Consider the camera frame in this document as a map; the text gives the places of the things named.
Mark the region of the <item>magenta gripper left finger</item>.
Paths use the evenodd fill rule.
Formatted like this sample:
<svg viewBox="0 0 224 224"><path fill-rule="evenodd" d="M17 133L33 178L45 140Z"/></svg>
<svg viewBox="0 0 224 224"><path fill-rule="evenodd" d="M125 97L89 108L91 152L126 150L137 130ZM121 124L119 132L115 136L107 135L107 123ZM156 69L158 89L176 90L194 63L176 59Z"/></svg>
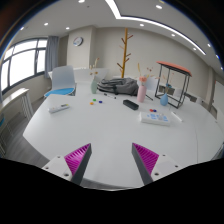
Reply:
<svg viewBox="0 0 224 224"><path fill-rule="evenodd" d="M72 173L71 181L76 185L80 185L82 182L91 154L91 144L86 144L64 157Z"/></svg>

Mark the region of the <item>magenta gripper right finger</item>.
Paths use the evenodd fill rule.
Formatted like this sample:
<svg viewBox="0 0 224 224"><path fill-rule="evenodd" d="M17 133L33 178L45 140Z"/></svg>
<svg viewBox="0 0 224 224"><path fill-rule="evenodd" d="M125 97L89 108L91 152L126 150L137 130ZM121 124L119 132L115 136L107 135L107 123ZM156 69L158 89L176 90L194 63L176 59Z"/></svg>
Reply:
<svg viewBox="0 0 224 224"><path fill-rule="evenodd" d="M132 155L139 170L141 179L145 185L153 182L151 173L159 158L159 155L139 144L132 144Z"/></svg>

